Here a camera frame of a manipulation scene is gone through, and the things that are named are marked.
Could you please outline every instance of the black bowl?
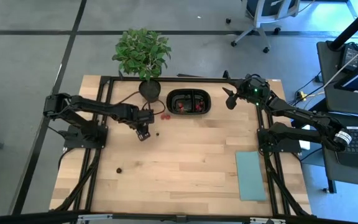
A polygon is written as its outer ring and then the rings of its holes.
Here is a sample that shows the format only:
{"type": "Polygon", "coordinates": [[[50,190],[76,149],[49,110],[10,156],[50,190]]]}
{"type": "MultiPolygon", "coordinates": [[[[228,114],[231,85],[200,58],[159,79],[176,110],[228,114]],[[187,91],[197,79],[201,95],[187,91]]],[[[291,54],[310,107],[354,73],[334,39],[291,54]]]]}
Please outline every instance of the black bowl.
{"type": "Polygon", "coordinates": [[[167,96],[167,108],[173,114],[205,114],[211,109],[211,97],[204,90],[172,90],[167,96]]]}

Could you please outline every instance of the small dark object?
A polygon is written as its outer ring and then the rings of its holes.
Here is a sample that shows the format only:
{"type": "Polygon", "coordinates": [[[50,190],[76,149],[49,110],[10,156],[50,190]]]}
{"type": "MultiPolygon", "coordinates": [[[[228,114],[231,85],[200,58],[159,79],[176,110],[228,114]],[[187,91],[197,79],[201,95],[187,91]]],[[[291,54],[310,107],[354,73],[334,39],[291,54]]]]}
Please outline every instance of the small dark object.
{"type": "Polygon", "coordinates": [[[167,96],[167,108],[173,114],[205,114],[211,109],[211,97],[204,90],[172,90],[167,96]]]}
{"type": "Polygon", "coordinates": [[[281,28],[274,29],[273,35],[278,35],[278,33],[281,31],[281,28]]]}
{"type": "Polygon", "coordinates": [[[161,85],[156,80],[142,81],[139,85],[140,94],[149,103],[156,102],[161,92],[161,85]]]}

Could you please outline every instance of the potted plant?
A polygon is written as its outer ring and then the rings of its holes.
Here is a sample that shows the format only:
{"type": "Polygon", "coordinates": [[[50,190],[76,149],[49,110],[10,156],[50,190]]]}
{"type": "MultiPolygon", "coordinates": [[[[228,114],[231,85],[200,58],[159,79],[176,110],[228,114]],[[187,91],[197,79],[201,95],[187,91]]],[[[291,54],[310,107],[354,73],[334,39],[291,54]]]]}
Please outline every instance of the potted plant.
{"type": "Polygon", "coordinates": [[[149,102],[158,100],[161,85],[158,81],[150,79],[161,75],[162,65],[167,68],[163,59],[167,55],[171,59],[169,52],[171,48],[167,46],[168,38],[159,37],[159,34],[147,29],[133,30],[124,32],[116,45],[116,55],[112,60],[121,62],[119,70],[126,74],[138,74],[143,80],[139,85],[140,94],[149,102]]]}

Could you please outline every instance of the floor tile line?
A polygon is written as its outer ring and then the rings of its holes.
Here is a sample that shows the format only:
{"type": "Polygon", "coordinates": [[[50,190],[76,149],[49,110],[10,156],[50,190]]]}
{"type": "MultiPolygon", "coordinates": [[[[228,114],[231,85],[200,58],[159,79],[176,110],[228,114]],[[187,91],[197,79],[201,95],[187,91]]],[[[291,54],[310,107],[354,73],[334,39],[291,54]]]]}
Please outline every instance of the floor tile line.
{"type": "MultiPolygon", "coordinates": [[[[85,6],[87,0],[81,0],[80,7],[78,9],[78,13],[73,25],[73,29],[70,34],[70,38],[68,39],[67,46],[65,49],[65,53],[63,54],[62,62],[60,64],[60,69],[58,71],[58,75],[55,80],[55,84],[53,85],[51,94],[58,93],[60,86],[62,85],[63,77],[65,70],[67,68],[68,59],[70,58],[71,50],[75,41],[75,32],[78,30],[81,22],[81,18],[83,16],[85,6]]],[[[27,158],[27,162],[25,164],[24,173],[21,176],[19,181],[19,185],[17,186],[15,196],[11,203],[11,213],[12,215],[18,215],[22,213],[22,209],[25,203],[25,198],[27,197],[27,193],[29,191],[32,177],[37,167],[38,159],[41,153],[42,145],[45,140],[45,136],[47,133],[47,128],[49,125],[49,119],[42,117],[41,122],[39,124],[39,128],[36,133],[36,138],[34,139],[32,148],[29,152],[29,156],[27,158]]]]}

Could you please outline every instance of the white cable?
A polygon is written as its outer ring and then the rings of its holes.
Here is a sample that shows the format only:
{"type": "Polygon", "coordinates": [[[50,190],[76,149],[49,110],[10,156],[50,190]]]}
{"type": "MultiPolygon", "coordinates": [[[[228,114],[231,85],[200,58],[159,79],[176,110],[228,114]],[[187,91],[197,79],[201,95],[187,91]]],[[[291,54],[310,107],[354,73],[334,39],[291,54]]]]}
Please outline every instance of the white cable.
{"type": "MultiPolygon", "coordinates": [[[[324,93],[324,92],[322,91],[322,92],[319,92],[319,93],[317,93],[317,94],[315,94],[315,95],[313,95],[313,96],[320,95],[320,94],[323,94],[323,93],[324,93]]],[[[307,104],[303,107],[304,110],[305,110],[306,107],[309,105],[309,103],[311,102],[311,100],[312,100],[312,98],[310,98],[309,102],[307,102],[307,104]]]]}
{"type": "Polygon", "coordinates": [[[340,72],[341,72],[344,68],[346,68],[347,65],[349,65],[349,64],[350,64],[355,58],[357,58],[357,57],[358,57],[358,54],[355,55],[354,57],[352,57],[352,59],[351,59],[350,61],[348,61],[341,69],[339,69],[339,70],[335,73],[335,75],[334,75],[332,78],[330,78],[330,79],[328,80],[328,82],[327,82],[325,85],[323,85],[322,89],[326,88],[326,87],[328,86],[328,84],[329,84],[337,75],[339,75],[340,72]]]}
{"type": "Polygon", "coordinates": [[[304,7],[302,10],[298,11],[298,13],[300,13],[301,11],[305,10],[307,7],[309,7],[311,5],[311,3],[309,3],[306,7],[304,7]]]}

